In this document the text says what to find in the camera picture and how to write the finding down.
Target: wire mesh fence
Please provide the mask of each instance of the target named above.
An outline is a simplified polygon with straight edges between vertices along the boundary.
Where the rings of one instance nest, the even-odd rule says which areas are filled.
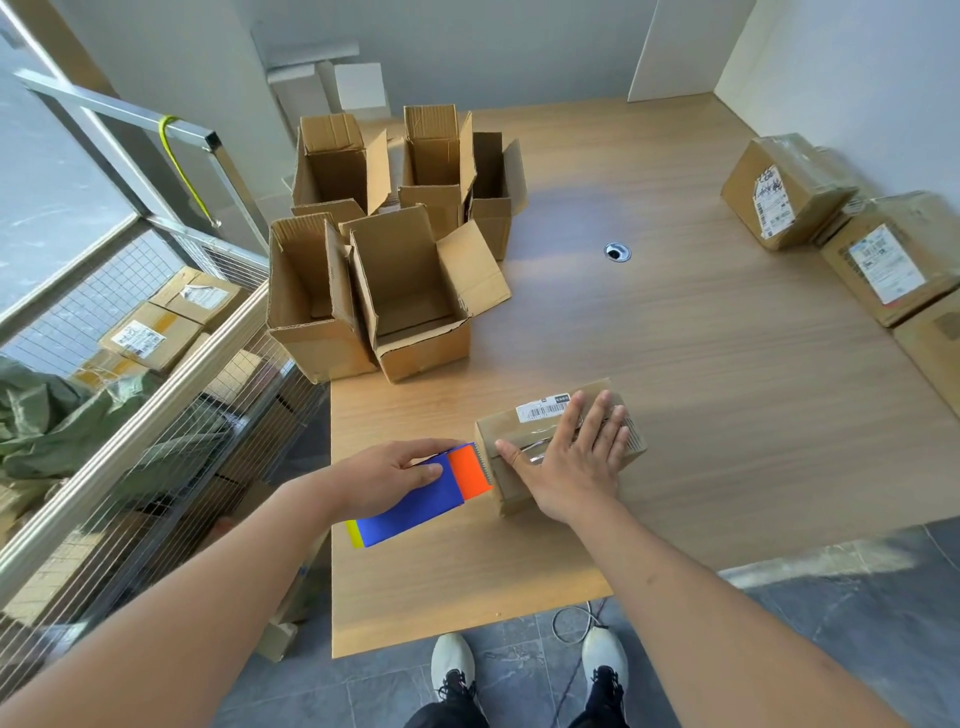
[[[260,256],[201,233],[174,237],[193,266],[210,275],[249,291],[267,277]],[[69,377],[97,351],[107,331],[183,264],[181,254],[160,237],[145,234],[0,353],[37,372]],[[324,393],[300,374],[265,328],[250,337],[3,607],[0,699],[188,559],[253,483],[269,478]],[[16,520],[35,516],[68,479],[37,488],[43,492]],[[9,481],[4,490],[15,490],[6,486]],[[22,525],[18,522],[7,524],[8,533]]]

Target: left hand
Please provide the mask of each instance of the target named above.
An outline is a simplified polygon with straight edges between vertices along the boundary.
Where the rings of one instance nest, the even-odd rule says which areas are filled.
[[[429,485],[444,471],[436,463],[412,466],[412,460],[462,444],[432,438],[382,443],[303,478],[315,483],[318,495],[331,507],[334,522],[366,519],[390,510],[414,488]]]

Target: white sneaker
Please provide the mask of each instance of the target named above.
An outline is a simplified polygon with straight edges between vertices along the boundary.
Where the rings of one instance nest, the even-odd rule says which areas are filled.
[[[430,679],[443,701],[454,696],[476,697],[476,664],[467,641],[456,632],[437,638],[430,660]]]
[[[630,682],[627,653],[607,627],[590,627],[582,652],[584,674],[590,685],[588,706],[609,706],[623,715],[623,694]]]

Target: right hand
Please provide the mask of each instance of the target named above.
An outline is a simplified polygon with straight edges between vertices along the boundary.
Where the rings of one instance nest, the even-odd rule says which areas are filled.
[[[630,429],[623,424],[627,408],[622,404],[604,425],[610,395],[608,390],[600,393],[578,433],[585,396],[574,394],[540,465],[531,463],[513,443],[496,441],[497,451],[530,489],[540,510],[555,521],[570,523],[592,498],[616,500],[617,474]]]

